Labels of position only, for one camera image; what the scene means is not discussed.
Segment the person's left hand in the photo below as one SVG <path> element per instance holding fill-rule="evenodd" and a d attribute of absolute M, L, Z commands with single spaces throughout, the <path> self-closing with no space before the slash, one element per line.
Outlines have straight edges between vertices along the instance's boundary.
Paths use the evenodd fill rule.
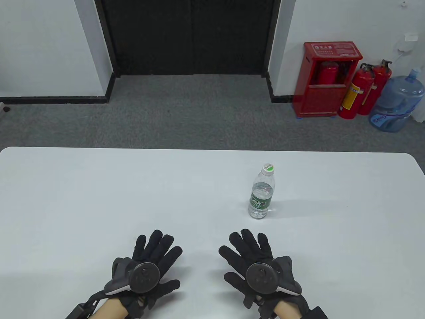
<path fill-rule="evenodd" d="M 172 247 L 173 242 L 171 235 L 155 230 L 149 239 L 138 237 L 132 257 L 114 260 L 112 278 L 103 293 L 120 301 L 126 318 L 141 318 L 146 308 L 152 309 L 158 299 L 179 289 L 177 279 L 160 283 L 183 252 L 179 246 Z"/>

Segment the person's right hand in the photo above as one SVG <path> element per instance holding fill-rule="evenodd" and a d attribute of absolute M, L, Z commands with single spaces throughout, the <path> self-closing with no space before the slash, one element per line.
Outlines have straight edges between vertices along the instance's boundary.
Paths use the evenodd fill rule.
<path fill-rule="evenodd" d="M 279 302 L 294 304 L 301 315 L 306 315 L 309 305 L 302 296 L 302 287 L 294 279 L 293 261 L 289 256 L 273 257 L 267 236 L 257 238 L 249 229 L 233 232 L 229 241 L 234 249 L 221 246 L 219 254 L 233 268 L 224 280 L 243 294 L 243 305 L 258 306 L 261 318 L 277 316 Z"/>

